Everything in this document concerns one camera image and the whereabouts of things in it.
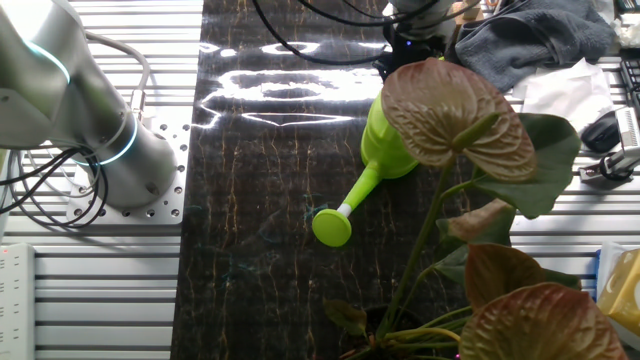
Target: watering can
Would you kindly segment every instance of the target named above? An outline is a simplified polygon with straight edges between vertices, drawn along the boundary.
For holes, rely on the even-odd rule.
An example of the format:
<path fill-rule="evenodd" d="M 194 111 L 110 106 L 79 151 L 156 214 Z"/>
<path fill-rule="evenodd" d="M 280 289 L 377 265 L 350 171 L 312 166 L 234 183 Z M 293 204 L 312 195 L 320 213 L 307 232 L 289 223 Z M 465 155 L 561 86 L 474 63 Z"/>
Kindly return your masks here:
<path fill-rule="evenodd" d="M 369 110 L 360 153 L 366 167 L 342 205 L 337 210 L 322 210 L 313 219 L 313 232 L 325 245 L 339 247 L 349 240 L 349 215 L 380 181 L 402 177 L 418 165 L 406 151 L 400 134 L 389 125 L 380 95 Z"/>

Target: power strip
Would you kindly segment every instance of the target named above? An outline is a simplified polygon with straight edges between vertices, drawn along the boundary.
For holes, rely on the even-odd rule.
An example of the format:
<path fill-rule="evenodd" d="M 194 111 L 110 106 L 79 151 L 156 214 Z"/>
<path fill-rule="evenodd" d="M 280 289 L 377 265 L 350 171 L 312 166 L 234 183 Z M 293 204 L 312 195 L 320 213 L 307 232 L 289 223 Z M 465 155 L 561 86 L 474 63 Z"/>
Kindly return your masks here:
<path fill-rule="evenodd" d="M 0 246 L 0 360 L 35 358 L 35 251 Z"/>

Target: mounting plate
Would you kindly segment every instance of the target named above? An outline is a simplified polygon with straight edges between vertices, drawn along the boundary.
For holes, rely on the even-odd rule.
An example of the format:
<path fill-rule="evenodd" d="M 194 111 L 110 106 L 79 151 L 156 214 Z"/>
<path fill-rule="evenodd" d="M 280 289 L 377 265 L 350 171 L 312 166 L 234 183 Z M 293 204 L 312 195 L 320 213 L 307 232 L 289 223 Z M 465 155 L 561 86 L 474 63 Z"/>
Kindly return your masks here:
<path fill-rule="evenodd" d="M 158 200 L 136 209 L 115 209 L 107 205 L 103 216 L 98 217 L 96 225 L 172 225 L 182 223 L 184 212 L 184 192 L 187 178 L 187 164 L 189 161 L 189 138 L 191 134 L 191 119 L 166 120 L 170 114 L 155 114 L 153 118 L 146 118 L 144 123 L 151 126 L 151 131 L 162 135 L 173 149 L 176 160 L 176 177 L 167 192 Z M 74 181 L 77 184 L 89 186 L 89 178 L 84 170 L 76 170 Z M 80 186 L 72 186 L 71 195 L 80 195 Z M 77 214 L 84 212 L 89 206 L 91 196 L 71 198 L 67 206 L 67 218 L 75 219 Z"/>

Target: white tissue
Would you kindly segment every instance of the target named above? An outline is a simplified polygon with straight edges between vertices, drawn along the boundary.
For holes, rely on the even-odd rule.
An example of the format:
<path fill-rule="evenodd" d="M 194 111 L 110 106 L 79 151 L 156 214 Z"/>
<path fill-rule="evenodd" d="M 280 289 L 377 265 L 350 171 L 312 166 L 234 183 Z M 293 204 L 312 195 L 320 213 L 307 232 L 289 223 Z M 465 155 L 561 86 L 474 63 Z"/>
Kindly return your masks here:
<path fill-rule="evenodd" d="M 524 99 L 522 112 L 563 117 L 578 132 L 613 109 L 606 75 L 585 59 L 570 69 L 538 69 L 513 88 L 513 96 Z"/>
<path fill-rule="evenodd" d="M 634 23 L 627 28 L 623 28 L 620 20 L 615 20 L 612 27 L 616 35 L 618 35 L 620 46 L 623 48 L 640 47 L 640 23 Z"/>

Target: marble table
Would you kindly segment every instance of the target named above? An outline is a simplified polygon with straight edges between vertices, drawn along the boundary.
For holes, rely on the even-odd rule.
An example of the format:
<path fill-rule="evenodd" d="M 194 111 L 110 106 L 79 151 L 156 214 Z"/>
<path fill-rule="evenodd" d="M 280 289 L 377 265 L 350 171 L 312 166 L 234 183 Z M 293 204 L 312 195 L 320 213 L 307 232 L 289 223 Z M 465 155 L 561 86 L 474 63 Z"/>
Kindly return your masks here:
<path fill-rule="evenodd" d="M 381 29 L 339 26 L 294 1 L 261 1 L 277 31 L 325 59 L 379 53 Z M 380 13 L 385 1 L 355 2 Z M 332 13 L 361 16 L 332 2 Z M 336 359 L 341 330 L 322 299 L 387 303 L 432 200 L 438 171 L 383 182 L 351 216 L 347 246 L 326 247 L 313 215 L 337 208 L 363 170 L 360 138 L 382 87 L 370 64 L 334 67 L 289 53 L 250 1 L 205 1 L 192 126 L 172 359 Z M 461 162 L 452 183 L 470 176 Z M 447 203 L 443 216 L 483 196 Z M 431 239 L 421 267 L 430 263 Z M 424 319 L 464 306 L 434 275 L 412 310 Z"/>

